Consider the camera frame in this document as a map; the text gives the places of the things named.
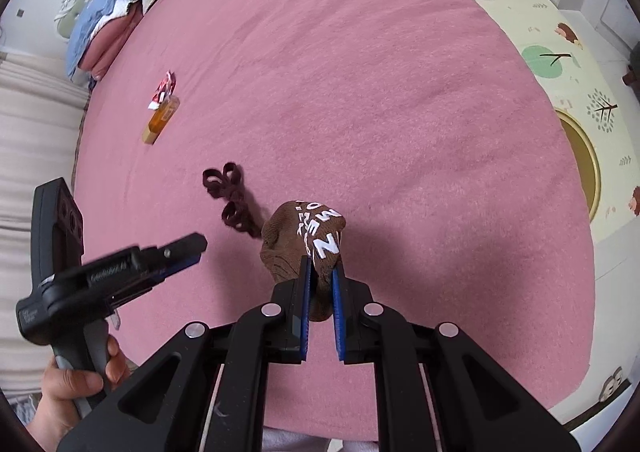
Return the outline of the left hand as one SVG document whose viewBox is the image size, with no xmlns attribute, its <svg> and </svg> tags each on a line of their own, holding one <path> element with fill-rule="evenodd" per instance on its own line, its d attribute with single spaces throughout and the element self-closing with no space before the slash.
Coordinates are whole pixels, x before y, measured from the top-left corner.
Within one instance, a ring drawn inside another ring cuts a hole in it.
<svg viewBox="0 0 640 452">
<path fill-rule="evenodd" d="M 62 438 L 80 421 L 74 401 L 99 394 L 103 389 L 99 373 L 61 370 L 52 357 L 44 369 L 42 397 L 26 429 L 43 451 L 55 451 Z"/>
</svg>

